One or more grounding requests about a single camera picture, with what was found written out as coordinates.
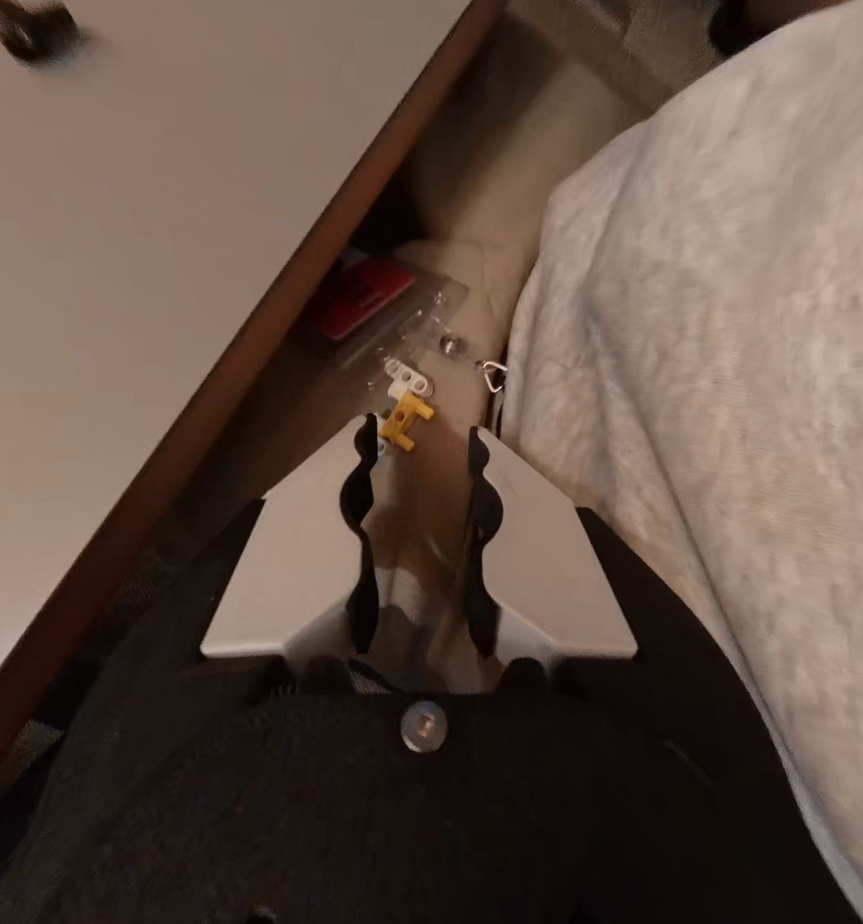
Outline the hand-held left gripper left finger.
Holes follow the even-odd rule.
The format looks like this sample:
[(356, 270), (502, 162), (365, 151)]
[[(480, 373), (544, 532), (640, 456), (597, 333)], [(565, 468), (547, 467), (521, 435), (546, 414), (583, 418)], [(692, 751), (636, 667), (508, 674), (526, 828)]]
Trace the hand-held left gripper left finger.
[(210, 660), (369, 652), (379, 589), (364, 520), (374, 503), (378, 419), (359, 415), (278, 482), (199, 645)]

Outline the black lego connector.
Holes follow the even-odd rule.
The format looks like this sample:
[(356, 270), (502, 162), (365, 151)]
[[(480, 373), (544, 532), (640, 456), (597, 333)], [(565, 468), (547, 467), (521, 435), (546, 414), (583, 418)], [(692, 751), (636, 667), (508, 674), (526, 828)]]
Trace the black lego connector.
[(82, 30), (63, 2), (26, 7), (0, 1), (0, 44), (16, 60), (29, 64), (54, 60), (81, 38)]

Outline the yellow lego connector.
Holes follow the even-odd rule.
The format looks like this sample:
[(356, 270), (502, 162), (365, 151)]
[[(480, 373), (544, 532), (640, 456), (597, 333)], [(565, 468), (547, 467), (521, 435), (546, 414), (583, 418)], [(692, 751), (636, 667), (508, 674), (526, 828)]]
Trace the yellow lego connector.
[(410, 453), (414, 449), (414, 441), (409, 436), (409, 431), (414, 422), (429, 422), (434, 416), (435, 410), (430, 404), (416, 394), (406, 391), (398, 399), (390, 416), (379, 425), (378, 440), (384, 445)]

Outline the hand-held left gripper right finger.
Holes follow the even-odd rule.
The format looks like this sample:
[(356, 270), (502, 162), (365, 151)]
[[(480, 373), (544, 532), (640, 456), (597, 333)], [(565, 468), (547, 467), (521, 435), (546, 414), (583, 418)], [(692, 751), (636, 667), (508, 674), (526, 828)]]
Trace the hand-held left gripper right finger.
[(637, 641), (576, 506), (491, 431), (468, 437), (465, 618), (478, 654), (546, 669), (628, 661)]

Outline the clear plastic bag red card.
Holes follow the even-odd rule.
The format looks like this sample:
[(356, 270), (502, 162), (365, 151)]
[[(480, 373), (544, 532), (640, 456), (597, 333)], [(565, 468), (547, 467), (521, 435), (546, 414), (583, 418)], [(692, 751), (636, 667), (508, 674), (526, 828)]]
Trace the clear plastic bag red card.
[(343, 262), (321, 283), (305, 325), (344, 372), (382, 369), (434, 345), (448, 332), (470, 288), (451, 276), (393, 257)]

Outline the person's grey sweater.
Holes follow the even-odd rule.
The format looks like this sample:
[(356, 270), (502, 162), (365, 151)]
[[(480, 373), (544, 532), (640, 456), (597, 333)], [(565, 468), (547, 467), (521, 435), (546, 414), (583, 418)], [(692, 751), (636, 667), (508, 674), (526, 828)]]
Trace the person's grey sweater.
[(508, 365), (502, 438), (724, 647), (863, 918), (863, 2), (553, 192)]

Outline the white lego beam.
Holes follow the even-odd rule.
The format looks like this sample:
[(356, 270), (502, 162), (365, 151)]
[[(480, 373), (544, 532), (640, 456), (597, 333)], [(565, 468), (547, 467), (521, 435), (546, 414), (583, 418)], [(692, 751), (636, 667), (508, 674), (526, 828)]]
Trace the white lego beam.
[(433, 396), (434, 386), (432, 381), (401, 360), (389, 357), (384, 361), (383, 369), (390, 380), (387, 389), (389, 398), (399, 401), (406, 394), (411, 394), (419, 399), (426, 400)]

